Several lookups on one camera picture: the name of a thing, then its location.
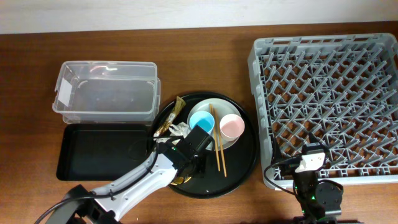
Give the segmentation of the yellow bowl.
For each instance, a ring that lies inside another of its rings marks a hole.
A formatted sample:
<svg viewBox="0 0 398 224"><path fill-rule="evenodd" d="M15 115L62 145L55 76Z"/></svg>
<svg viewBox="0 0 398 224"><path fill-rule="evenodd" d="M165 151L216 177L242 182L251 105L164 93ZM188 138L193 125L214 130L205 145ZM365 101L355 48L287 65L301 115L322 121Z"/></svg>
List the yellow bowl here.
<svg viewBox="0 0 398 224"><path fill-rule="evenodd" d="M191 179L190 176L188 177L175 177L173 181L170 183L171 185L181 185L188 182Z"/></svg>

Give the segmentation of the white napkin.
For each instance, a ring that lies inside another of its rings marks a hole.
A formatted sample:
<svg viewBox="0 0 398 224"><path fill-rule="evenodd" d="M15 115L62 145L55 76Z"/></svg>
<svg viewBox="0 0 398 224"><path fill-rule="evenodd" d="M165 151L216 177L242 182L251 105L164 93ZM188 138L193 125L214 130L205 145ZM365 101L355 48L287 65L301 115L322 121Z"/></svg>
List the white napkin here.
<svg viewBox="0 0 398 224"><path fill-rule="evenodd" d="M170 137L157 138L155 141L157 143L166 142L174 136L183 136L185 138L190 133L191 128L186 123L181 122L178 125L171 124L168 131L171 133Z"/></svg>

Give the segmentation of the blue cup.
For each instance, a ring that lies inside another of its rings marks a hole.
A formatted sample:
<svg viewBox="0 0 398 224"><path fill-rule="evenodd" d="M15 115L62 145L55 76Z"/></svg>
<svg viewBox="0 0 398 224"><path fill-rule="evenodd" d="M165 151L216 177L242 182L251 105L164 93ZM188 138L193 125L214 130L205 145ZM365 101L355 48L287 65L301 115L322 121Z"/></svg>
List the blue cup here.
<svg viewBox="0 0 398 224"><path fill-rule="evenodd" d="M211 134L215 126L215 119L213 115L207 111L197 111L188 119L188 124L191 129L199 126L208 134Z"/></svg>

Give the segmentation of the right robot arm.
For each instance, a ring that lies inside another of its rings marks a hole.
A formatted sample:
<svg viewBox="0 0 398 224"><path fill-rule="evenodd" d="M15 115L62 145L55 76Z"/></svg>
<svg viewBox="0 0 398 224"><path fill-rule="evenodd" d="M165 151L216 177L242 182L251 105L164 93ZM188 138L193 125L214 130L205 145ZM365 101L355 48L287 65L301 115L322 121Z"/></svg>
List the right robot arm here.
<svg viewBox="0 0 398 224"><path fill-rule="evenodd" d="M341 215L343 186L332 180L320 180L320 171L329 156L329 149L312 133L309 143L302 146L301 154L287 159L281 165L282 174L293 177L293 194L303 215L294 223L336 223Z"/></svg>

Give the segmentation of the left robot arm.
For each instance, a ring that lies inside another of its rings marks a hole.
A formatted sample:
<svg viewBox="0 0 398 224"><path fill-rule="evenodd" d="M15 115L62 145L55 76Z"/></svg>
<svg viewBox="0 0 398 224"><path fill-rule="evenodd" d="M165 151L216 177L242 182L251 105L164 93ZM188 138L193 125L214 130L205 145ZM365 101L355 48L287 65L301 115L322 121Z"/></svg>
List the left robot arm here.
<svg viewBox="0 0 398 224"><path fill-rule="evenodd" d="M211 134L195 126L186 136L164 136L141 165L110 184L87 191L82 185L70 189L60 202L46 210L47 223L119 223L151 193L171 184L177 174L194 171Z"/></svg>

